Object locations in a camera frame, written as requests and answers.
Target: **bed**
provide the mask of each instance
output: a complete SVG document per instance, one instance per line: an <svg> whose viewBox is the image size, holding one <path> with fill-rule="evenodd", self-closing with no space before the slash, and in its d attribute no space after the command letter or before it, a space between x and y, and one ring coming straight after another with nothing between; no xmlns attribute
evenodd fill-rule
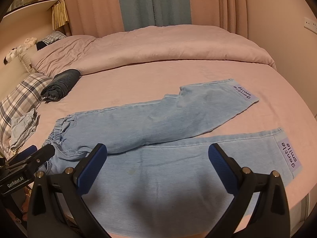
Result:
<svg viewBox="0 0 317 238"><path fill-rule="evenodd" d="M74 112L158 100L165 94L178 94L183 85L234 78L260 101L202 136L281 127L303 167L286 187L290 209L317 183L317 122L277 73L268 53L239 35L214 26L179 25L147 27L101 39L71 36L38 51L31 61L50 77L68 68L84 76L64 99L39 106L37 130L23 148L40 147L55 121ZM93 186L92 192L98 193L98 188ZM239 228L245 227L249 217L244 217Z"/></svg>

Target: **rolled dark gray clothing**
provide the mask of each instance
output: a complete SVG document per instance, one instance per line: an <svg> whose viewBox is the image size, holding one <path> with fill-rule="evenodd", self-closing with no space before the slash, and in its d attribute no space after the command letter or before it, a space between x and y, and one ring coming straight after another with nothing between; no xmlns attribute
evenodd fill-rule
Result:
<svg viewBox="0 0 317 238"><path fill-rule="evenodd" d="M80 72L75 69L69 69L57 74L52 82L48 84L41 92L44 101L58 101L69 93L79 80Z"/></svg>

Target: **yellow fringe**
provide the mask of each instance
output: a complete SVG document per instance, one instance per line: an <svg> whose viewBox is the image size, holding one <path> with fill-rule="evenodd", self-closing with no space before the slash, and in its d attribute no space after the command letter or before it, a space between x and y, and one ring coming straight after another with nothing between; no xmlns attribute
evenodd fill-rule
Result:
<svg viewBox="0 0 317 238"><path fill-rule="evenodd" d="M52 27L53 30L64 26L69 22L68 14L66 11L65 1L61 0L52 8Z"/></svg>

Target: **purple label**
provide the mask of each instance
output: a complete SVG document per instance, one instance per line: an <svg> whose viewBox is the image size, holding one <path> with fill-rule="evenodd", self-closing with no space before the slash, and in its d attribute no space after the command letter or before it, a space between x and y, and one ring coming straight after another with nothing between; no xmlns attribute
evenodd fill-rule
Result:
<svg viewBox="0 0 317 238"><path fill-rule="evenodd" d="M238 93L240 94L240 96L242 96L246 101L253 101L256 100L257 97L253 94L251 94L247 89L245 89L242 86L232 86L232 88Z"/></svg>
<svg viewBox="0 0 317 238"><path fill-rule="evenodd" d="M279 141L278 146L288 164L289 169L293 173L298 167L300 167L302 164L299 161L291 143L289 142L288 138L285 138L281 141Z"/></svg>

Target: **light blue jeans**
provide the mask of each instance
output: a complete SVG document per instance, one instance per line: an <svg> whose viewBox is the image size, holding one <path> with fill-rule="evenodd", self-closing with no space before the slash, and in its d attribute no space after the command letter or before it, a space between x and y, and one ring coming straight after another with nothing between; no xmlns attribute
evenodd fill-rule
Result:
<svg viewBox="0 0 317 238"><path fill-rule="evenodd" d="M208 159L210 144L219 143L240 166L256 173L277 170L285 185L297 174L292 174L278 146L286 138L281 129L191 138L257 101L228 79L183 86L179 95L158 101L69 115L57 120L45 142L55 147L46 172L75 167L97 143L103 143L108 159L83 199L105 230L141 238L208 231L233 198Z"/></svg>

